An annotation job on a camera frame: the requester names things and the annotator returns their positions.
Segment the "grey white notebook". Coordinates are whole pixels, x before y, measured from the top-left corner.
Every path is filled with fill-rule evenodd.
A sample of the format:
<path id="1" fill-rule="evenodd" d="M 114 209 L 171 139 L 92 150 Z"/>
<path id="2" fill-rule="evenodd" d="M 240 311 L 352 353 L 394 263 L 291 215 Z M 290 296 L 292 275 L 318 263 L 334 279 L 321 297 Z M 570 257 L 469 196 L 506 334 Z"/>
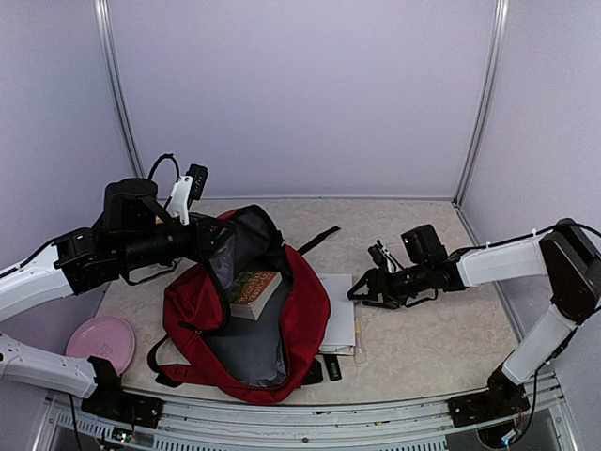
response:
<path id="1" fill-rule="evenodd" d="M 350 274 L 319 273 L 318 278 L 330 299 L 331 313 L 320 352 L 353 355 L 355 339 L 354 303 L 347 298 L 352 286 Z"/>

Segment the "orange comic booklet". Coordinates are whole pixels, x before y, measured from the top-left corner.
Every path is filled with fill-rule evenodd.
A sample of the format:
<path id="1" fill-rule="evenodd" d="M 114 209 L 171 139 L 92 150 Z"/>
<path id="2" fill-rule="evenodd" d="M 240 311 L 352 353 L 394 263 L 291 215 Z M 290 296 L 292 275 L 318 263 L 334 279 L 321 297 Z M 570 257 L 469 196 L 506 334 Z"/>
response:
<path id="1" fill-rule="evenodd" d="M 282 279 L 279 272 L 241 272 L 234 281 L 231 315 L 240 319 L 258 320 Z"/>

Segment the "red backpack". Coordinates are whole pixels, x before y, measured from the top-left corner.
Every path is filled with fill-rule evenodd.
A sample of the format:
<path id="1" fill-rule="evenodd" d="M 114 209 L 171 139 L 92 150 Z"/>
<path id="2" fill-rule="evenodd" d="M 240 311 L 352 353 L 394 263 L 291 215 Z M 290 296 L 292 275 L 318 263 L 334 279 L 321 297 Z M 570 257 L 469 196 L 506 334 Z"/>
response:
<path id="1" fill-rule="evenodd" d="M 163 293 L 162 342 L 171 342 L 182 364 L 161 364 L 157 342 L 147 354 L 156 383 L 214 386 L 255 405 L 279 403 L 303 385 L 323 381 L 317 359 L 330 318 L 330 299 L 305 254 L 335 225 L 295 249 L 257 205 L 218 217 L 224 231 L 216 252 L 196 263 Z M 230 313 L 241 272 L 279 272 L 283 279 L 258 320 Z"/>

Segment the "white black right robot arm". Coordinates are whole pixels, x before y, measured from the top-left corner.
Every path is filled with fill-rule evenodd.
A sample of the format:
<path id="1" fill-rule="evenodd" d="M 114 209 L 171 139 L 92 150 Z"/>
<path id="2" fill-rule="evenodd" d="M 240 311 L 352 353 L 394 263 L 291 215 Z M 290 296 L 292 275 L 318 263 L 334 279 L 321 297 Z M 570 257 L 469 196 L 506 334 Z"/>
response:
<path id="1" fill-rule="evenodd" d="M 368 250 L 375 266 L 347 294 L 364 305 L 395 310 L 434 301 L 440 292 L 497 284 L 511 303 L 533 301 L 532 317 L 518 346 L 491 375 L 480 400 L 499 417 L 516 403 L 516 388 L 555 359 L 576 330 L 600 309 L 600 233 L 571 218 L 484 245 L 448 252 L 436 229 L 419 225 L 401 236 L 409 258 L 403 266 L 381 243 Z"/>

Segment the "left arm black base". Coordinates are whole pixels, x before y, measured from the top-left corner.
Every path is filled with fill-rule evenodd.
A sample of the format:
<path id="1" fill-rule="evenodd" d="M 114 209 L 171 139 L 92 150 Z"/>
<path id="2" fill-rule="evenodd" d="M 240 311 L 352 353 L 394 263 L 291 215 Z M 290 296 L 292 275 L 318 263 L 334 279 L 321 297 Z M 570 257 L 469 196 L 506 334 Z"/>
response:
<path id="1" fill-rule="evenodd" d="M 157 428 L 163 408 L 161 399 L 126 392 L 110 361 L 96 356 L 87 361 L 95 371 L 96 388 L 81 401 L 83 412 L 133 427 Z"/>

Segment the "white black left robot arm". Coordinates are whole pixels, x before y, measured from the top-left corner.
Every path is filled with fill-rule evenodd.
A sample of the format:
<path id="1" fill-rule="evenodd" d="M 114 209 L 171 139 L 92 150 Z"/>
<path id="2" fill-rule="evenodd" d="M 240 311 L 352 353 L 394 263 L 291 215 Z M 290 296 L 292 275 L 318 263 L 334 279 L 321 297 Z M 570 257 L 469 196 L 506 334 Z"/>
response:
<path id="1" fill-rule="evenodd" d="M 1 273 L 1 318 L 9 319 L 44 303 L 77 296 L 132 271 L 180 258 L 201 262 L 214 249 L 212 218 L 191 213 L 206 176 L 177 179 L 169 202 L 158 200 L 150 179 L 123 179 L 104 192 L 103 212 L 81 227 L 44 243 L 30 257 Z M 71 358 L 1 336 L 4 379 L 60 391 L 96 404 L 114 418 L 131 409 L 114 366 L 97 357 Z"/>

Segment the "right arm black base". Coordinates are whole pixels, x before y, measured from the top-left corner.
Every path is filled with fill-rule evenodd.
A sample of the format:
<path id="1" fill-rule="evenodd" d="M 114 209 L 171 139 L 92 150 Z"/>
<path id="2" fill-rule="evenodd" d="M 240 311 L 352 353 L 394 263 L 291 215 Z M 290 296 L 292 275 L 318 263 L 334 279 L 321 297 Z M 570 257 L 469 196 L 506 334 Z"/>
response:
<path id="1" fill-rule="evenodd" d="M 524 383 L 514 384 L 501 365 L 489 376 L 485 390 L 451 397 L 447 404 L 455 428 L 500 419 L 531 407 Z"/>

